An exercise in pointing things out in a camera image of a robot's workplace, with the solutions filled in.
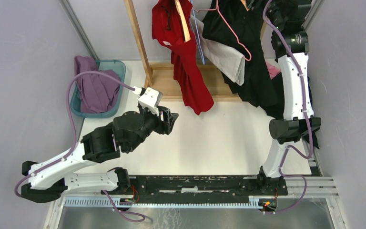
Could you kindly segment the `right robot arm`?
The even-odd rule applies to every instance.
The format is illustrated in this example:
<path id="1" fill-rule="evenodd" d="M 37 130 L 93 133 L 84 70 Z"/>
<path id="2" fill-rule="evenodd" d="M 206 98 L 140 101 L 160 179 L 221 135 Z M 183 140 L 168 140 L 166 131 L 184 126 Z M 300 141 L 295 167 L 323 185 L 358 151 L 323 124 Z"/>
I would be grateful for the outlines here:
<path id="1" fill-rule="evenodd" d="M 284 87 L 283 118 L 269 123 L 273 142 L 256 182 L 263 195 L 286 177 L 282 168 L 290 149 L 305 159 L 312 157 L 314 132 L 321 125 L 312 108 L 307 76 L 309 38 L 304 21 L 311 7 L 310 0 L 269 0 L 263 10 L 263 20 L 274 31 L 272 46 Z"/>

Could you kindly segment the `red skirt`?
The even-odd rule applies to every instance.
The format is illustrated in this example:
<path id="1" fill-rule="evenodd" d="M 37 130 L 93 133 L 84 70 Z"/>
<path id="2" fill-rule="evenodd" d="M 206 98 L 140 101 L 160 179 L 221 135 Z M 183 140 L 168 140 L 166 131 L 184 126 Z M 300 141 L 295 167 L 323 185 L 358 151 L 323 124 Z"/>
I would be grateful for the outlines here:
<path id="1" fill-rule="evenodd" d="M 190 28 L 193 5 L 188 0 L 180 0 L 191 40 L 184 42 L 180 17 L 173 0 L 160 0 L 152 8 L 152 38 L 171 51 L 173 79 L 182 92 L 185 106 L 192 108 L 196 115 L 209 111 L 214 100 L 206 87 L 197 66 L 197 45 L 194 32 Z"/>

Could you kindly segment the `wooden hanger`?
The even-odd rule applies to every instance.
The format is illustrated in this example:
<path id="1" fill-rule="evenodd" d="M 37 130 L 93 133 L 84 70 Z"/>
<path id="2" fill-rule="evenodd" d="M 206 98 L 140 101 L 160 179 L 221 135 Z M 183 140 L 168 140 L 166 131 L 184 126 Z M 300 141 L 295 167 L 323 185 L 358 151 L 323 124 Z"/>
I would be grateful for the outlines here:
<path id="1" fill-rule="evenodd" d="M 175 7 L 177 9 L 178 15 L 180 17 L 181 25 L 182 25 L 182 31 L 184 35 L 184 42 L 188 42 L 191 40 L 190 30 L 188 27 L 188 23 L 186 21 L 184 11 L 182 9 L 181 3 L 179 0 L 174 0 Z"/>

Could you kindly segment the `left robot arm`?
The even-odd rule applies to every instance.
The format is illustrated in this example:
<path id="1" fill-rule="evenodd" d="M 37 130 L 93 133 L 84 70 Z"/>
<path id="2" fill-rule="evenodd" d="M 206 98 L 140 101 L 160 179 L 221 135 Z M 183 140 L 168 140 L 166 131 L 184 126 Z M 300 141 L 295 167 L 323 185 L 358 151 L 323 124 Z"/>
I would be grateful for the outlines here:
<path id="1" fill-rule="evenodd" d="M 125 112 L 106 126 L 84 135 L 68 151 L 52 159 L 23 162 L 26 183 L 20 187 L 18 195 L 35 203 L 47 203 L 64 193 L 125 194 L 131 188 L 127 169 L 116 167 L 96 174 L 78 174 L 77 171 L 117 159 L 121 153 L 133 152 L 153 132 L 169 135 L 178 117 L 178 113 L 163 106 L 159 106 L 157 114 L 147 108 Z"/>

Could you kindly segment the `white garment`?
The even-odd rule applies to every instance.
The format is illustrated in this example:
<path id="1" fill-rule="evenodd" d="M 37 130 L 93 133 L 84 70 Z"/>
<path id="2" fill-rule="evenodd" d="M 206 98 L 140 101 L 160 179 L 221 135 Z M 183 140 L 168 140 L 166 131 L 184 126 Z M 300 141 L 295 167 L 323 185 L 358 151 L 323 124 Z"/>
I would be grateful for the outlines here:
<path id="1" fill-rule="evenodd" d="M 241 86 L 244 84 L 245 58 L 233 47 L 205 39 L 203 37 L 204 24 L 193 15 L 190 22 L 195 27 L 194 32 L 199 40 L 200 50 L 212 64 L 214 64 L 228 79 Z"/>

